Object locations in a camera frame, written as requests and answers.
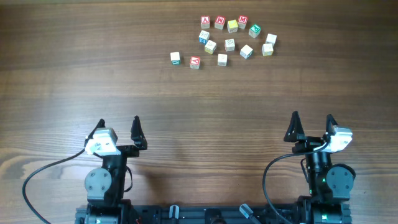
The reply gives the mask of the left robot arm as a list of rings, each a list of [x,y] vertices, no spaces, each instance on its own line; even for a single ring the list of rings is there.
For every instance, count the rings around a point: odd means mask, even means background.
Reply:
[[[147,149],[141,121],[134,117],[131,126],[133,144],[117,146],[118,137],[113,128],[107,128],[103,119],[85,139],[85,151],[102,159],[102,166],[93,169],[85,177],[88,205],[78,209],[75,223],[80,224],[122,224],[139,223],[140,215],[124,193],[132,189],[125,187],[126,173],[132,174],[127,159],[139,157]]]

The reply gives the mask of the white block blue side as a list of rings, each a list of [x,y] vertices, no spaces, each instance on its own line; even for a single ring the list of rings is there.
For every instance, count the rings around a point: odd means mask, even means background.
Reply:
[[[240,51],[240,56],[242,56],[245,59],[248,59],[252,55],[252,53],[253,49],[250,46],[245,45]]]

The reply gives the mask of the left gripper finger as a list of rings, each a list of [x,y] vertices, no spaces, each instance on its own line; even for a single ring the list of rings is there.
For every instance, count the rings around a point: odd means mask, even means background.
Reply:
[[[138,116],[134,117],[134,121],[131,127],[131,139],[134,141],[134,145],[140,150],[147,149],[147,140],[144,136],[144,132],[142,130],[141,121]]]
[[[84,144],[84,146],[86,146],[86,145],[88,144],[88,141],[89,141],[90,139],[93,139],[93,135],[94,135],[95,131],[96,131],[98,128],[104,128],[104,127],[105,127],[105,120],[104,120],[104,119],[100,119],[100,120],[98,121],[97,125],[95,126],[95,128],[92,130],[92,132],[91,132],[89,135],[87,135],[87,137],[85,138],[85,144]]]

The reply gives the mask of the brown picture block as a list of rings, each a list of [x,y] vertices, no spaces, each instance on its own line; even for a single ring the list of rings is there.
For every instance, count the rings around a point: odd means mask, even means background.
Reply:
[[[234,39],[226,39],[224,43],[225,51],[232,52],[235,50],[235,41]]]

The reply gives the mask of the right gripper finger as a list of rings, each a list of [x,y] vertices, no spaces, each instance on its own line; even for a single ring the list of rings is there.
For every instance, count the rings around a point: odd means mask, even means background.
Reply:
[[[326,130],[325,134],[323,135],[324,140],[330,140],[330,137],[335,135],[334,126],[337,124],[338,123],[336,122],[332,114],[328,114],[326,116]]]
[[[305,133],[302,127],[298,111],[292,113],[289,127],[284,136],[284,142],[298,142],[305,140]]]

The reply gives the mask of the green sided white block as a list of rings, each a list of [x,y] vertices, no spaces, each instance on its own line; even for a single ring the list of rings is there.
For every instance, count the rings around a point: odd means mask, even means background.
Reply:
[[[179,52],[171,52],[170,60],[171,60],[172,65],[180,65],[181,64],[180,53]]]

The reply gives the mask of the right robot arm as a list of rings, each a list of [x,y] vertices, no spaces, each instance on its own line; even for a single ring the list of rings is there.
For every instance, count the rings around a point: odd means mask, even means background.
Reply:
[[[340,126],[332,115],[326,116],[326,131],[322,137],[304,133],[299,113],[294,111],[284,137],[293,142],[293,155],[303,154],[303,167],[310,190],[308,197],[300,196],[294,204],[292,223],[352,222],[347,201],[356,173],[346,164],[333,164],[331,155],[342,151],[353,139],[350,128]]]

